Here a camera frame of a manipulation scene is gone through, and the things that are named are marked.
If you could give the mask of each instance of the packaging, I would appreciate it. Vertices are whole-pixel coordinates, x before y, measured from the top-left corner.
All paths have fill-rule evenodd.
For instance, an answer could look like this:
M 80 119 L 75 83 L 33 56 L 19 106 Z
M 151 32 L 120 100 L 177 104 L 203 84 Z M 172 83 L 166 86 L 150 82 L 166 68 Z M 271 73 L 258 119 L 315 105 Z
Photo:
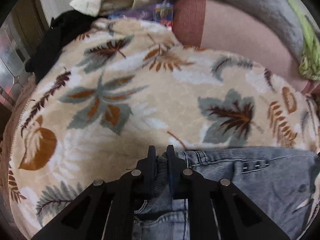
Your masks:
M 161 4 L 147 5 L 141 8 L 129 10 L 116 10 L 108 16 L 108 19 L 134 18 L 146 21 L 155 21 L 172 30 L 173 5 L 165 0 Z
M 173 5 L 167 3 L 167 0 L 165 0 L 162 4 L 156 4 L 153 19 L 172 31 Z

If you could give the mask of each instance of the light blue jeans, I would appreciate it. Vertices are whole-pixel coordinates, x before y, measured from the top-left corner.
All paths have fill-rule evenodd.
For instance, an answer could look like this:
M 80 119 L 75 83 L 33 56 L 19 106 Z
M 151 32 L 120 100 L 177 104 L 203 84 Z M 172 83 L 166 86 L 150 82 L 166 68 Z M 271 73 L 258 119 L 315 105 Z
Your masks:
M 206 179 L 232 181 L 290 239 L 297 239 L 305 229 L 311 204 L 297 207 L 315 191 L 320 158 L 314 152 L 253 147 L 176 152 L 176 156 Z M 170 197 L 167 164 L 165 155 L 157 156 L 153 198 L 136 211 L 133 240 L 190 239 L 188 200 Z

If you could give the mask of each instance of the green fabric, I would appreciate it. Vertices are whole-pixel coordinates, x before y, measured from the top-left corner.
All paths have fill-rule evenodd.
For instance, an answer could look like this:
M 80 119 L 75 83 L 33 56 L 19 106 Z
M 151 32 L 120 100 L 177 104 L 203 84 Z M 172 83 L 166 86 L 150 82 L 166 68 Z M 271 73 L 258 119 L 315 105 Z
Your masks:
M 300 11 L 294 0 L 287 0 L 299 18 L 304 37 L 300 74 L 310 80 L 320 80 L 320 43 L 307 17 Z

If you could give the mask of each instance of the screw head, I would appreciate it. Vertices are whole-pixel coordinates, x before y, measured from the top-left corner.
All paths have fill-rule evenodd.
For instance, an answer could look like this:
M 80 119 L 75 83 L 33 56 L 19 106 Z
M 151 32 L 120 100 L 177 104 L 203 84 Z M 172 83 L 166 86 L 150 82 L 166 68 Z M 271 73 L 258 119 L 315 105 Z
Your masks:
M 228 180 L 228 179 L 222 179 L 222 180 L 220 180 L 220 183 L 221 183 L 223 186 L 229 186 L 229 185 L 230 185 L 230 180 Z
M 192 174 L 192 170 L 190 170 L 190 169 L 185 169 L 185 170 L 183 170 L 183 172 L 182 172 L 184 175 L 186 175 L 186 176 L 190 176 L 191 174 Z
M 95 186 L 100 186 L 102 183 L 103 183 L 102 179 L 95 179 L 93 181 L 93 185 L 95 185 Z
M 131 175 L 132 176 L 139 176 L 141 174 L 141 171 L 140 170 L 133 170 L 133 171 L 131 171 Z

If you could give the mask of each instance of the brown knit fabric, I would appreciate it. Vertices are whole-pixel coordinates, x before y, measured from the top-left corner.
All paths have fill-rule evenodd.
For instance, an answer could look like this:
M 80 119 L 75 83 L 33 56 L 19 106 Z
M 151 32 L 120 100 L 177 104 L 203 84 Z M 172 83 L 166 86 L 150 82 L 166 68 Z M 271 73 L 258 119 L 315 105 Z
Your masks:
M 13 108 L 12 115 L 4 129 L 2 153 L 0 153 L 0 191 L 2 191 L 4 204 L 8 211 L 10 211 L 10 200 L 8 192 L 8 166 L 10 160 L 10 151 L 13 140 L 13 135 L 19 122 L 20 115 L 31 96 L 32 92 L 36 88 L 36 82 L 34 75 L 29 78 L 28 84 L 18 97 L 17 103 Z
M 206 0 L 175 2 L 172 31 L 183 45 L 201 45 L 205 7 Z

